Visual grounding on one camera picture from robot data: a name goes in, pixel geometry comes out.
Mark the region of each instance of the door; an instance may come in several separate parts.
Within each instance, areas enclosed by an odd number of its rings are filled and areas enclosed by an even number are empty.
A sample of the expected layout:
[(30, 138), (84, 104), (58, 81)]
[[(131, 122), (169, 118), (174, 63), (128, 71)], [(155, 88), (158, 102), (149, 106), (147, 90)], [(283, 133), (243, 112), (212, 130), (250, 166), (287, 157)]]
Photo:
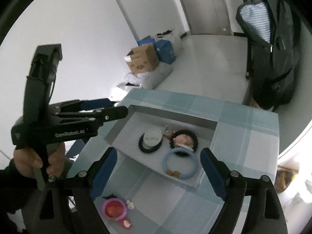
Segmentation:
[(224, 0), (181, 0), (192, 34), (229, 35)]

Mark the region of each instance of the human hand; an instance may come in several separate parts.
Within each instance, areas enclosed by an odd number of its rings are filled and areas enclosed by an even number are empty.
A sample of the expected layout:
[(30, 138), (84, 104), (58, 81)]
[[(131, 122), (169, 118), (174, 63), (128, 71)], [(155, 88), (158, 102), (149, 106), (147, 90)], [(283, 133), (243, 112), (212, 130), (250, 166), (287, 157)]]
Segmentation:
[[(38, 154), (29, 147), (15, 150), (13, 153), (15, 166), (19, 173), (25, 177), (34, 178), (32, 168), (41, 168), (43, 163)], [(60, 176), (64, 169), (65, 163), (65, 143), (60, 143), (57, 150), (48, 158), (49, 167), (46, 169), (50, 176)]]

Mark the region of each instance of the black backpack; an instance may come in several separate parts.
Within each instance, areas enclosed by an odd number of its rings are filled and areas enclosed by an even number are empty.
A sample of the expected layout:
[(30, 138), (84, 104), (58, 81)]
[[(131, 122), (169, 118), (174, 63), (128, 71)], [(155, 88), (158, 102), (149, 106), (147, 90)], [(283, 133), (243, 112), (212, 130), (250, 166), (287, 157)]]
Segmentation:
[(294, 93), (300, 19), (284, 0), (260, 0), (240, 5), (236, 20), (251, 41), (252, 96), (261, 108), (275, 110)]

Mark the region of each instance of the white box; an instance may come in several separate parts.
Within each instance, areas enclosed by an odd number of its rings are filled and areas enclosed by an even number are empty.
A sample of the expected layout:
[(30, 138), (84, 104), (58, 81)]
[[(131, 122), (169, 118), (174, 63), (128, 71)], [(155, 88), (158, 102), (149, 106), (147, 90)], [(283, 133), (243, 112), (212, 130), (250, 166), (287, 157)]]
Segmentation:
[[(198, 159), (199, 168), (196, 174), (189, 179), (180, 180), (176, 177), (168, 176), (163, 171), (163, 158), (171, 149), (167, 138), (163, 137), (162, 146), (151, 154), (141, 152), (138, 147), (138, 140), (147, 129), (151, 127), (163, 129), (166, 125), (174, 131), (180, 129), (190, 130), (197, 136), (199, 145), (195, 155)], [(117, 150), (153, 171), (169, 179), (196, 187), (204, 173), (200, 164), (200, 151), (203, 148), (210, 147), (216, 125), (216, 121), (187, 114), (130, 105), (128, 116), (116, 123), (105, 137), (105, 140)], [(172, 154), (168, 159), (168, 167), (172, 170), (178, 170), (181, 173), (187, 173), (192, 170), (193, 162), (190, 157), (182, 158)]]

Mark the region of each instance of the blue ring toy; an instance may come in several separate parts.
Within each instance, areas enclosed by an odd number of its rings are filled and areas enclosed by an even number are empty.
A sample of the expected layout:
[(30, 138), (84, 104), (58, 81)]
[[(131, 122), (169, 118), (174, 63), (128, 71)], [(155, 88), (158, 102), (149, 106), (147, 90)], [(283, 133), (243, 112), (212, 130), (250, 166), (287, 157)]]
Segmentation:
[(184, 152), (184, 153), (187, 153), (190, 155), (190, 157), (192, 158), (193, 160), (193, 163), (194, 163), (194, 169), (189, 172), (189, 173), (185, 173), (185, 174), (180, 174), (177, 178), (179, 179), (188, 179), (188, 178), (191, 178), (192, 176), (194, 176), (194, 174), (196, 173), (197, 169), (198, 169), (198, 161), (197, 161), (197, 158), (195, 156), (195, 154), (188, 150), (188, 149), (185, 149), (185, 148), (182, 148), (182, 147), (178, 147), (178, 148), (174, 148), (172, 149), (171, 151), (169, 151), (167, 153), (167, 155), (165, 155), (164, 159), (163, 159), (163, 170), (165, 171), (165, 173), (167, 173), (168, 171), (170, 171), (168, 169), (168, 166), (167, 166), (167, 160), (169, 158), (169, 156), (173, 153), (176, 153), (176, 152)]

